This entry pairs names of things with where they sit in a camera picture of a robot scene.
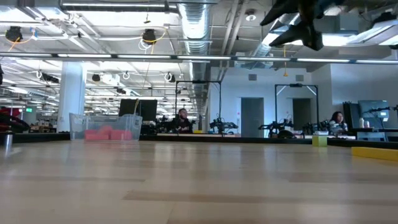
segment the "clear plastic bin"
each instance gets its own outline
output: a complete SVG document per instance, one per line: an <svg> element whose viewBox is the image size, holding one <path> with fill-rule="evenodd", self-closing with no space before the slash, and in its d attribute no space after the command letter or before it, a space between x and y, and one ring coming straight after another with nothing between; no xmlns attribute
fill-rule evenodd
<svg viewBox="0 0 398 224"><path fill-rule="evenodd" d="M70 139L87 141L137 141L142 117L125 114L122 117L84 116L69 114Z"/></svg>

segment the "black hair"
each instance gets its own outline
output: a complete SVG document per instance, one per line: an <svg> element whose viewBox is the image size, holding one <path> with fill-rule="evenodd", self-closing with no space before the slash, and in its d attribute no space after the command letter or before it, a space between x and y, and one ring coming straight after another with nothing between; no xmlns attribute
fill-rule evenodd
<svg viewBox="0 0 398 224"><path fill-rule="evenodd" d="M334 122L337 123L337 116L338 116L338 114L340 114L340 113L341 113L341 115L343 115L343 113L342 113L341 111L336 111L336 112L334 112L333 115L331 116L331 120L330 120L330 121L334 121Z"/></svg>

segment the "black metal frame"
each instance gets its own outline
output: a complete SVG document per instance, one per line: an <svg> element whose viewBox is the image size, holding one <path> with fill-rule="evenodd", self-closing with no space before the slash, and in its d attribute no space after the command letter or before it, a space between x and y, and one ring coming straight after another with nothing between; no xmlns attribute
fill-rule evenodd
<svg viewBox="0 0 398 224"><path fill-rule="evenodd" d="M318 85L302 85L302 84L275 84L275 122L278 122L278 96L277 96L277 87L278 86L288 86L291 88L302 88L304 86L314 87L315 94L317 97L317 126L319 130L319 96L318 96Z"/></svg>
<svg viewBox="0 0 398 224"><path fill-rule="evenodd" d="M208 83L209 85L211 83L219 84L219 86L220 86L220 92L219 92L220 102L218 103L218 105L219 105L219 107L218 107L218 116L221 117L221 81L176 81L175 82L175 114L177 114L177 95L178 95L177 92L178 92L178 84L179 83L192 83L192 84L206 84L206 83Z"/></svg>

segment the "white column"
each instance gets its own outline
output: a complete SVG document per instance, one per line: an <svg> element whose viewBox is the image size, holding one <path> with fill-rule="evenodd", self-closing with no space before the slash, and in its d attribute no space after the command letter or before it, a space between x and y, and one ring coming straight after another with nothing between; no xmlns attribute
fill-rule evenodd
<svg viewBox="0 0 398 224"><path fill-rule="evenodd" d="M87 70L81 62L63 62L57 131L70 131L69 113L83 114Z"/></svg>

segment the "doorway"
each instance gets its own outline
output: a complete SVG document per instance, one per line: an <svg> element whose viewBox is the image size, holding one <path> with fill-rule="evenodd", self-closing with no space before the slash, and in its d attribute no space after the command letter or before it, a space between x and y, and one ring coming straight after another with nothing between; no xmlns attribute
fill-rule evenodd
<svg viewBox="0 0 398 224"><path fill-rule="evenodd" d="M242 98L241 134L244 138L263 138L264 131L258 127L264 124L264 99Z"/></svg>
<svg viewBox="0 0 398 224"><path fill-rule="evenodd" d="M312 122L311 99L293 99L293 129L300 131Z"/></svg>

